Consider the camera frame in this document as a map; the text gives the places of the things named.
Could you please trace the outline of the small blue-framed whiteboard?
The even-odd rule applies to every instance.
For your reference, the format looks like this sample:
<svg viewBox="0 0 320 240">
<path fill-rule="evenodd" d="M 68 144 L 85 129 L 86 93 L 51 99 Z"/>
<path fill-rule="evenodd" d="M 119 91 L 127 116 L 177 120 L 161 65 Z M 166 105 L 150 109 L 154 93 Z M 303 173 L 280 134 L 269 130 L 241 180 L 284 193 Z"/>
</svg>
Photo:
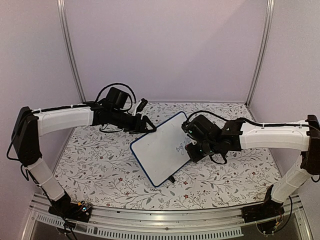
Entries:
<svg viewBox="0 0 320 240">
<path fill-rule="evenodd" d="M 187 120 L 180 111 L 130 144 L 130 150 L 153 187 L 159 187 L 189 160 L 185 146 L 192 140 L 182 130 Z"/>
</svg>

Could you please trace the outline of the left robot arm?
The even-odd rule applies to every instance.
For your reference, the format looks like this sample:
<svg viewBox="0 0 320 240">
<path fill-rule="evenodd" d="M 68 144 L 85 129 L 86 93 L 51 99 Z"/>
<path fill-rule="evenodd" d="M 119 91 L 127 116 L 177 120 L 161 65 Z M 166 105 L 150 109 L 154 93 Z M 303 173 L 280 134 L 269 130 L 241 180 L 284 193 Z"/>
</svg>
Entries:
<svg viewBox="0 0 320 240">
<path fill-rule="evenodd" d="M 155 125 L 141 114 L 148 101 L 144 98 L 137 101 L 133 90 L 125 92 L 119 86 L 120 83 L 105 86 L 106 97 L 101 98 L 100 91 L 94 101 L 35 110 L 25 106 L 18 113 L 7 151 L 15 151 L 14 160 L 20 162 L 22 175 L 43 191 L 50 202 L 49 213 L 64 221 L 89 222 L 92 206 L 84 201 L 72 202 L 43 160 L 39 138 L 65 129 L 105 125 L 129 134 L 155 132 Z"/>
</svg>

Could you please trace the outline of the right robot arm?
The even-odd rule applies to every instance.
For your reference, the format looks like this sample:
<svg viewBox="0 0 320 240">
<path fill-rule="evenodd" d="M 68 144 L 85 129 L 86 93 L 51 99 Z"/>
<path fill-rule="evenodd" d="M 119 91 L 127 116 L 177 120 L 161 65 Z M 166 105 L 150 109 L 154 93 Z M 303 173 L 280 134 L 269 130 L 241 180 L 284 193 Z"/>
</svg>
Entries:
<svg viewBox="0 0 320 240">
<path fill-rule="evenodd" d="M 287 198 L 308 179 L 320 174 L 320 123 L 315 115 L 293 123 L 257 123 L 240 117 L 226 120 L 222 128 L 205 117 L 206 111 L 192 113 L 181 125 L 182 130 L 195 141 L 185 146 L 190 160 L 247 149 L 293 149 L 300 156 L 286 174 L 268 187 L 260 204 L 243 207 L 246 223 L 272 218 L 284 213 Z"/>
</svg>

